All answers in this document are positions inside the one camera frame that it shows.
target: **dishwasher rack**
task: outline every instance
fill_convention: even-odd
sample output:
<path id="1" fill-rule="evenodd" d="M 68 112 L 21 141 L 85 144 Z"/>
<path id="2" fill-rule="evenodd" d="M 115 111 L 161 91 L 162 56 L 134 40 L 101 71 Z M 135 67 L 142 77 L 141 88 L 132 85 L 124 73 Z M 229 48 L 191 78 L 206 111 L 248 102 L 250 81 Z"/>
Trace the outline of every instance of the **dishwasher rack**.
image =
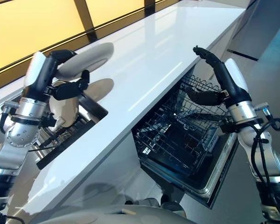
<path id="1" fill-rule="evenodd" d="M 133 132 L 139 158 L 152 160 L 175 172 L 190 176 L 204 159 L 212 156 L 218 140 L 218 126 L 226 118 L 221 106 L 203 106 L 191 101 L 181 90 L 186 83 L 196 91 L 220 91 L 204 80 L 185 75 L 173 92 Z"/>

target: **dish rack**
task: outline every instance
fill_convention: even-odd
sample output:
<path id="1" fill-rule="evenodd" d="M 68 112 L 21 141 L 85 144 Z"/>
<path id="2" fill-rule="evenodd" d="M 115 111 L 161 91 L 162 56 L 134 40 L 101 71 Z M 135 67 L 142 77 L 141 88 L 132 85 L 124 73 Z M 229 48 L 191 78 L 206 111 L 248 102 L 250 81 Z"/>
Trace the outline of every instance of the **dish rack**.
<path id="1" fill-rule="evenodd" d="M 158 108 L 133 132 L 139 158 L 152 160 L 186 176 L 198 172 L 204 159 L 212 156 L 219 136 L 219 123 L 226 118 L 224 105 L 204 106 L 191 101 L 182 91 L 183 84 L 195 91 L 220 91 L 205 80 L 185 75 L 177 90 L 169 94 Z"/>

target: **wire rack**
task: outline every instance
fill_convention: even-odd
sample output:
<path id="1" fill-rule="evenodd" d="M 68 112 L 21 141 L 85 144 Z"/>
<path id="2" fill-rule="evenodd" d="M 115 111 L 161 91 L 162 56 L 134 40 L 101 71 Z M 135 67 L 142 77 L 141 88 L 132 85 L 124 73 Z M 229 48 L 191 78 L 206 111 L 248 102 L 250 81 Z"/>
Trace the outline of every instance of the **wire rack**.
<path id="1" fill-rule="evenodd" d="M 204 80 L 184 76 L 196 91 L 220 91 Z M 218 139 L 219 122 L 227 115 L 222 106 L 203 106 L 192 102 L 180 88 L 152 112 L 134 134 L 138 154 L 185 175 L 195 174 L 203 160 L 212 156 Z"/>

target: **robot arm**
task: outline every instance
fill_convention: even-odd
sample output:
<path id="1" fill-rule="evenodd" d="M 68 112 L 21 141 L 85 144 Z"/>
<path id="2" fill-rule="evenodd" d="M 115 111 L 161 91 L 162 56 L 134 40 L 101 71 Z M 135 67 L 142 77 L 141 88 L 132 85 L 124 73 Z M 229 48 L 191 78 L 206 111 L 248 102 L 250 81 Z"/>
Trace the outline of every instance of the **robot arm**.
<path id="1" fill-rule="evenodd" d="M 206 63 L 214 69 L 223 91 L 220 94 L 208 92 L 206 95 L 205 92 L 195 92 L 187 86 L 185 89 L 188 96 L 198 104 L 225 104 L 233 121 L 226 121 L 221 128 L 226 133 L 238 133 L 239 143 L 247 153 L 252 174 L 256 179 L 263 215 L 270 221 L 280 221 L 280 155 L 273 151 L 272 137 L 266 131 L 269 126 L 280 131 L 280 119 L 273 118 L 267 103 L 256 107 L 252 105 L 247 84 L 232 59 L 228 59 L 224 64 L 205 49 L 194 47 L 193 51 L 206 59 Z M 268 119 L 268 123 L 263 127 L 257 111 L 263 111 Z"/>
<path id="2" fill-rule="evenodd" d="M 6 206 L 9 191 L 22 168 L 28 150 L 38 139 L 39 127 L 49 119 L 53 121 L 52 117 L 44 117 L 44 113 L 57 66 L 75 55 L 72 51 L 59 51 L 54 54 L 59 57 L 46 57 L 41 52 L 35 53 L 25 77 L 26 87 L 19 103 L 4 104 L 2 126 L 10 108 L 15 108 L 16 112 L 11 117 L 14 123 L 6 130 L 4 142 L 0 144 L 0 210 Z"/>
<path id="3" fill-rule="evenodd" d="M 5 134 L 5 139 L 0 144 L 0 210 L 5 208 L 14 180 L 30 147 L 38 139 L 39 128 L 56 123 L 46 109 L 49 98 L 53 96 L 63 100 L 80 95 L 88 87 L 89 73 L 108 61 L 112 54 L 112 43 L 97 45 L 78 55 L 71 50 L 52 51 L 48 57 L 41 52 L 34 54 L 25 75 L 25 88 L 20 101 L 7 101 L 3 106 L 0 130 Z M 64 81 L 80 79 L 53 87 L 54 77 Z M 11 117 L 14 123 L 5 132 L 3 125 L 11 108 L 16 109 Z M 6 217 L 0 214 L 0 223 L 4 223 L 4 219 Z"/>

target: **black dish rack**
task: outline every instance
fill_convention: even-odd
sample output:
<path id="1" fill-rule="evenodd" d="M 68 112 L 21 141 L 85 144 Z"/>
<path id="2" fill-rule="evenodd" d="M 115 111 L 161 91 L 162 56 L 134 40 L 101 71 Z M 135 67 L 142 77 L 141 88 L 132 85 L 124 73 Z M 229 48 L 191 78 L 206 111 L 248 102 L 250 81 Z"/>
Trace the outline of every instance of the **black dish rack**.
<path id="1" fill-rule="evenodd" d="M 181 86 L 188 84 L 196 91 L 220 91 L 193 75 L 185 75 L 175 87 L 133 129 L 140 159 L 154 162 L 191 176 L 203 161 L 212 157 L 218 140 L 218 126 L 226 118 L 221 106 L 202 106 L 191 101 Z"/>

